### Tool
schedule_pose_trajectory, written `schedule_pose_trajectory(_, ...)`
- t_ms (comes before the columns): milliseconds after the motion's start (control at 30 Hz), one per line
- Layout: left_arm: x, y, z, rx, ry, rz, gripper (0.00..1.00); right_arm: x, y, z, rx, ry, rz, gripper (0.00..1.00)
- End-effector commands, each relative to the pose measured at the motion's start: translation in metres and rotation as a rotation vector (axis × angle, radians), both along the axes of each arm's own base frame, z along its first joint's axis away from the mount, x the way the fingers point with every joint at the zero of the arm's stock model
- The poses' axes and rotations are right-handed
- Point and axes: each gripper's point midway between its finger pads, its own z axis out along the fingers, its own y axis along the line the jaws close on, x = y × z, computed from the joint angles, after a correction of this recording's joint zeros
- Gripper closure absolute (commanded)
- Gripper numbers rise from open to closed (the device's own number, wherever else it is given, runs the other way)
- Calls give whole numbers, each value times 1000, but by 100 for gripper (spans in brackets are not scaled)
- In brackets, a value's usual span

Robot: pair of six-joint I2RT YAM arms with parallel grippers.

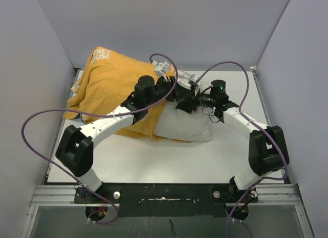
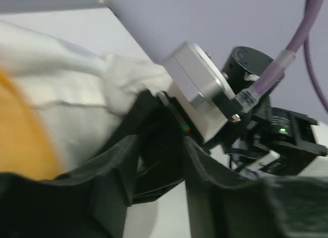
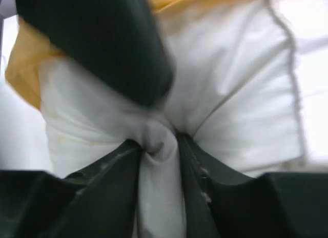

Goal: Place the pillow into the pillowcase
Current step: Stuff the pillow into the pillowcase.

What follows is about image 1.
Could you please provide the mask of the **white pillow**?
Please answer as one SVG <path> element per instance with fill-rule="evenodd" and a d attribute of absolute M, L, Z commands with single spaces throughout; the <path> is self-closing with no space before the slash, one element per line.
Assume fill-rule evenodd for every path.
<path fill-rule="evenodd" d="M 209 142 L 213 139 L 212 126 L 201 111 L 189 114 L 176 106 L 176 102 L 165 103 L 153 130 L 155 136 L 185 142 Z"/>

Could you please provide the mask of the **blue yellow Mickey pillowcase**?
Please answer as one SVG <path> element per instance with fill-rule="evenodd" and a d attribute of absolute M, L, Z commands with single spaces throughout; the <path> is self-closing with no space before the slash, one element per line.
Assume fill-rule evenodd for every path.
<path fill-rule="evenodd" d="M 75 119 L 76 111 L 83 112 L 81 120 L 89 124 L 96 120 L 90 113 L 106 115 L 119 106 L 134 91 L 138 79 L 148 75 L 157 80 L 154 67 L 150 63 L 119 54 L 103 47 L 93 49 L 81 77 L 71 90 L 74 96 L 67 100 L 68 112 L 64 118 Z M 153 130 L 167 101 L 149 109 L 148 114 L 135 125 L 121 129 L 117 135 L 151 141 L 166 141 L 155 136 Z"/>

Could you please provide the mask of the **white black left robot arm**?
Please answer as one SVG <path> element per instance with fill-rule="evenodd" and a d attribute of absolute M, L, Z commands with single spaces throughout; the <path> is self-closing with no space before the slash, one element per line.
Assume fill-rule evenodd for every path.
<path fill-rule="evenodd" d="M 75 127 L 68 126 L 60 139 L 55 153 L 56 158 L 87 187 L 86 197 L 92 202 L 100 202 L 104 198 L 103 184 L 93 170 L 94 148 L 103 140 L 119 130 L 134 125 L 148 114 L 148 106 L 166 98 L 177 102 L 192 94 L 192 86 L 183 87 L 175 83 L 175 77 L 165 81 L 160 77 L 144 75 L 138 79 L 134 91 L 107 118 Z"/>

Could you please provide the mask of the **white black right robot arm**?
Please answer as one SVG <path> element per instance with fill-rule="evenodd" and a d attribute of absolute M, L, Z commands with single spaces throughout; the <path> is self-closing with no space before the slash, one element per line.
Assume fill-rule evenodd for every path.
<path fill-rule="evenodd" d="M 177 108 L 191 113 L 198 107 L 212 108 L 214 116 L 249 141 L 248 162 L 244 171 L 232 178 L 228 195 L 233 201 L 241 201 L 248 188 L 272 172 L 284 169 L 290 159 L 282 128 L 269 126 L 248 117 L 241 107 L 226 94 L 226 83 L 214 80 L 201 90 L 194 81 L 177 82 L 173 99 Z"/>

